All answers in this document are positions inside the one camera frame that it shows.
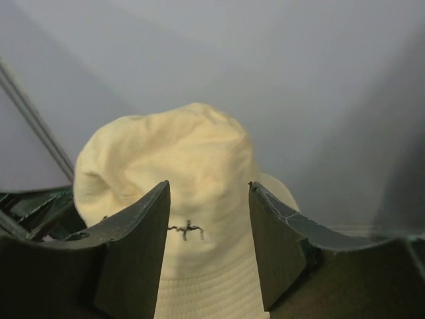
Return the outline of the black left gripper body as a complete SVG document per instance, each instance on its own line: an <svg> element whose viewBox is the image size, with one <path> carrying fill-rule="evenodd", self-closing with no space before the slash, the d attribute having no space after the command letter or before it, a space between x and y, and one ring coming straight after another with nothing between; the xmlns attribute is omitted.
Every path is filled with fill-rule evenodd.
<svg viewBox="0 0 425 319"><path fill-rule="evenodd" d="M72 186L1 191L1 234L17 239L63 240L86 228L74 205Z"/></svg>

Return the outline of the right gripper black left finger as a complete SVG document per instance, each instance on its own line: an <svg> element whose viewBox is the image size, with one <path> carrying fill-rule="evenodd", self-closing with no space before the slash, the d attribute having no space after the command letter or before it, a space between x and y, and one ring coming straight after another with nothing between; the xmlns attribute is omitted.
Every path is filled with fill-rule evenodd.
<svg viewBox="0 0 425 319"><path fill-rule="evenodd" d="M1 317L152 318L169 213L162 181L63 240L1 234Z"/></svg>

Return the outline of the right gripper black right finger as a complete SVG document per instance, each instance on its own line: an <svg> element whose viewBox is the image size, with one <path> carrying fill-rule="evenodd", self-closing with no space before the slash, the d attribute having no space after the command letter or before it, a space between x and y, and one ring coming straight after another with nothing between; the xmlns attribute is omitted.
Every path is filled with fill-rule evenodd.
<svg viewBox="0 0 425 319"><path fill-rule="evenodd" d="M264 309L272 318L423 318L424 240L337 233L249 189Z"/></svg>

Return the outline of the beige bottom hat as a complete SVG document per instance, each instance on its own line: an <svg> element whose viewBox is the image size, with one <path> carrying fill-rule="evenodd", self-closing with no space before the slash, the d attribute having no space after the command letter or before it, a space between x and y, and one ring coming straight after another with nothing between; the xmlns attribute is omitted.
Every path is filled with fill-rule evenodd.
<svg viewBox="0 0 425 319"><path fill-rule="evenodd" d="M248 207L260 182L297 209L289 189L262 173L250 138L230 116L192 103L101 127L74 169L74 202L87 226L168 181L171 208L156 318L267 318Z"/></svg>

